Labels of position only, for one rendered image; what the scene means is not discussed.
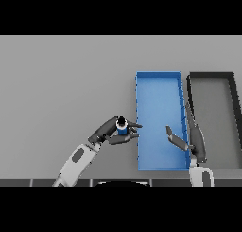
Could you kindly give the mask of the blue pipe with dark end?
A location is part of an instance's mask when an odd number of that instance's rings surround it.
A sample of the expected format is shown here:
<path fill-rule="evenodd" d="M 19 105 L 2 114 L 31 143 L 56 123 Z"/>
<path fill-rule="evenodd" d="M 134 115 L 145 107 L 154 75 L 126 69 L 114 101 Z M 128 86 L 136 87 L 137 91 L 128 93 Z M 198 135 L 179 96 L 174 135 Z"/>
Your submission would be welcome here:
<path fill-rule="evenodd" d="M 119 135 L 128 132 L 128 122 L 121 116 L 116 120 L 116 129 Z"/>

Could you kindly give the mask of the dark grey bin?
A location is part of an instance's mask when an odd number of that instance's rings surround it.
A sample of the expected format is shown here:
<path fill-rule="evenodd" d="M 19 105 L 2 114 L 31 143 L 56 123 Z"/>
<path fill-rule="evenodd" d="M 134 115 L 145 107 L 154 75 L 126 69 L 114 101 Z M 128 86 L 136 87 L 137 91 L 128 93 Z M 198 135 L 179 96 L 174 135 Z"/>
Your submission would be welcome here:
<path fill-rule="evenodd" d="M 188 101 L 205 139 L 206 166 L 242 169 L 242 113 L 234 72 L 190 72 Z"/>

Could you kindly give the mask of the blue bin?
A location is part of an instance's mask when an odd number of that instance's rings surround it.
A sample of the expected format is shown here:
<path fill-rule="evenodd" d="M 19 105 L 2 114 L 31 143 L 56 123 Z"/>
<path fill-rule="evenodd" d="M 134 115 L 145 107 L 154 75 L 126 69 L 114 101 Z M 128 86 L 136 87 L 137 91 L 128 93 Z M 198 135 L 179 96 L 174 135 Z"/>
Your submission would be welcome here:
<path fill-rule="evenodd" d="M 168 141 L 166 127 L 188 142 L 181 71 L 137 71 L 138 170 L 188 170 L 189 151 Z"/>

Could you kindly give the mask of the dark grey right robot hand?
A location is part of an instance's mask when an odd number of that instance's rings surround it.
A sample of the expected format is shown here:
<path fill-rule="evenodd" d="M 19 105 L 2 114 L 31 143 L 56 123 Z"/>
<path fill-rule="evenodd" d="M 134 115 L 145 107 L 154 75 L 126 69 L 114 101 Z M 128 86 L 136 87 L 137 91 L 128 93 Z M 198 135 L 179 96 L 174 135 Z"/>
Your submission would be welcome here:
<path fill-rule="evenodd" d="M 196 158 L 196 164 L 199 165 L 200 163 L 205 163 L 207 161 L 205 140 L 200 126 L 195 122 L 195 118 L 189 103 L 185 104 L 185 109 L 187 113 L 188 126 L 190 129 L 189 143 L 186 143 L 183 139 L 173 134 L 168 125 L 165 126 L 166 134 L 168 141 L 173 145 L 184 151 L 190 151 L 191 154 Z"/>

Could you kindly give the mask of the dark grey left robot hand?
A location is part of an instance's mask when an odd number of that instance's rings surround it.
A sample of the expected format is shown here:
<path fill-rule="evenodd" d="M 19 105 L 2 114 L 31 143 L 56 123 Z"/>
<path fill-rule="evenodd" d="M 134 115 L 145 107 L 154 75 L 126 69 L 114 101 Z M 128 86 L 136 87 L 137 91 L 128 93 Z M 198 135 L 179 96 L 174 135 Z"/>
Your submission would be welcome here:
<path fill-rule="evenodd" d="M 142 128 L 141 124 L 125 120 L 128 122 L 128 132 L 123 135 L 119 135 L 116 129 L 116 120 L 120 116 L 115 116 L 102 124 L 89 138 L 88 141 L 95 145 L 96 143 L 104 143 L 108 141 L 110 145 L 117 145 L 127 143 L 133 138 L 137 138 L 137 128 Z"/>

